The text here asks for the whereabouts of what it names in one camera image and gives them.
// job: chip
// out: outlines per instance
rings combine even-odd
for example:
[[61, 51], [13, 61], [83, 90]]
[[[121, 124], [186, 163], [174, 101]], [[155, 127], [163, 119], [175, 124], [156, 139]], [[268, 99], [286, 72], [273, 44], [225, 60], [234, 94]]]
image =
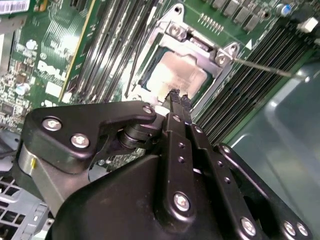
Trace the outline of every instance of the chip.
[[26, 66], [25, 72], [26, 72], [27, 74], [31, 74], [33, 69], [34, 69], [34, 68], [33, 68], [32, 66]]
[[10, 115], [12, 116], [14, 114], [14, 107], [8, 105], [7, 103], [2, 103], [1, 105], [1, 112], [4, 113], [5, 115]]
[[20, 73], [15, 77], [17, 84], [23, 84], [26, 82], [27, 76], [24, 73]]
[[191, 56], [167, 51], [154, 68], [146, 88], [158, 96], [159, 101], [164, 101], [171, 89], [180, 89], [181, 95], [188, 94], [192, 99], [207, 77]]
[[27, 65], [26, 65], [26, 64], [24, 64], [24, 63], [20, 63], [19, 70], [20, 70], [21, 72], [25, 72], [25, 71], [26, 71], [26, 69], [27, 69]]

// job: screw hole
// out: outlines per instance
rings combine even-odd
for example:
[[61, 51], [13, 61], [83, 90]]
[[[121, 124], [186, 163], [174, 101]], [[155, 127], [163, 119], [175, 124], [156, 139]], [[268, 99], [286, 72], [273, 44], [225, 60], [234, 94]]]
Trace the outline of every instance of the screw hole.
[[184, 149], [186, 145], [184, 145], [182, 142], [179, 143], [179, 148]]
[[179, 157], [178, 161], [181, 164], [184, 164], [186, 162], [185, 159], [182, 156]]
[[145, 111], [147, 114], [151, 114], [152, 110], [149, 106], [143, 106], [143, 111]]
[[231, 183], [231, 181], [230, 181], [230, 179], [229, 179], [228, 177], [225, 177], [225, 178], [224, 178], [224, 181], [225, 181], [227, 184], [230, 184], [230, 183]]
[[267, 19], [267, 18], [269, 18], [269, 17], [270, 17], [270, 13], [266, 11], [266, 12], [263, 14], [263, 18], [264, 18], [264, 19]]
[[181, 8], [180, 7], [176, 7], [174, 9], [174, 11], [177, 13], [177, 14], [180, 14], [181, 13]]

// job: gray plastic panel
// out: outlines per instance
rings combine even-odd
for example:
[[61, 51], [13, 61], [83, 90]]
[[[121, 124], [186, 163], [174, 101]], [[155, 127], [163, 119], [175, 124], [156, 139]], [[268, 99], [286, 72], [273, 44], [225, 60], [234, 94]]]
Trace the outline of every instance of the gray plastic panel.
[[290, 80], [233, 138], [232, 148], [320, 239], [320, 63]]

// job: electronic component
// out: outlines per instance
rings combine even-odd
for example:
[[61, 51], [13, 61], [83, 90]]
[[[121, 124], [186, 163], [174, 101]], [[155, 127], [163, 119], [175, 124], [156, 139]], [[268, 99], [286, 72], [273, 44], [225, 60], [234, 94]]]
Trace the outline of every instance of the electronic component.
[[251, 2], [252, 2], [252, 0], [244, 0], [244, 2], [242, 3], [242, 6], [246, 7], [248, 9]]
[[18, 72], [25, 72], [27, 70], [27, 65], [23, 62], [20, 63]]
[[25, 72], [27, 73], [27, 74], [31, 74], [32, 73], [32, 71], [33, 71], [33, 67], [32, 66], [26, 66], [26, 69], [25, 69]]
[[239, 2], [237, 0], [231, 0], [229, 4], [226, 6], [223, 15], [232, 17], [239, 6]]
[[16, 88], [15, 88], [15, 93], [23, 96], [25, 94], [27, 94], [30, 91], [30, 85], [28, 83], [22, 83], [19, 84]]
[[23, 108], [22, 111], [21, 111], [21, 117], [25, 117], [27, 116], [27, 113], [28, 113], [28, 110], [26, 108]]
[[261, 10], [262, 10], [262, 7], [259, 6], [259, 5], [257, 5], [257, 6], [255, 6], [255, 8], [253, 9], [252, 12], [253, 12], [255, 15], [259, 15], [259, 13], [260, 13]]
[[234, 18], [234, 22], [242, 24], [247, 19], [249, 13], [250, 11], [243, 7]]
[[23, 84], [23, 83], [26, 82], [27, 76], [26, 76], [25, 73], [19, 73], [19, 74], [16, 75], [15, 80], [16, 80], [17, 84]]
[[275, 8], [275, 12], [281, 17], [286, 17], [291, 13], [291, 6], [289, 4], [279, 4]]
[[215, 9], [221, 9], [227, 0], [214, 0], [212, 7]]
[[192, 99], [207, 79], [207, 73], [191, 57], [167, 51], [153, 70], [146, 88], [163, 102], [171, 89], [180, 89]]
[[311, 33], [313, 29], [315, 29], [318, 23], [319, 21], [316, 18], [310, 17], [305, 22], [298, 24], [297, 29], [299, 29], [301, 32], [308, 34]]
[[5, 102], [1, 104], [1, 112], [5, 115], [12, 116], [14, 114], [15, 108]]
[[244, 29], [248, 32], [253, 31], [259, 22], [260, 18], [256, 15], [253, 15], [249, 22], [245, 25]]

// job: integrated circuit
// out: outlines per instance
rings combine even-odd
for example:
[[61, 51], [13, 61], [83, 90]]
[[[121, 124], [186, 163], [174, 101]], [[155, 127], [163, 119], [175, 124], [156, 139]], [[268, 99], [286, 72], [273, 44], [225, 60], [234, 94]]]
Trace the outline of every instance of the integrated circuit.
[[245, 25], [244, 29], [249, 32], [253, 31], [259, 22], [260, 22], [260, 18], [256, 15], [253, 15], [249, 20], [249, 22]]
[[223, 15], [231, 17], [237, 10], [239, 2], [237, 0], [231, 0], [226, 6]]
[[242, 24], [247, 19], [249, 14], [250, 14], [250, 11], [245, 7], [243, 7], [234, 18], [234, 21], [238, 24]]
[[227, 0], [214, 0], [212, 7], [215, 9], [221, 9]]
[[26, 82], [27, 76], [26, 76], [25, 73], [19, 73], [19, 74], [16, 75], [15, 80], [16, 80], [17, 84], [23, 84], [23, 83]]
[[12, 116], [14, 114], [15, 108], [8, 103], [3, 102], [1, 104], [1, 112], [4, 113], [5, 115]]

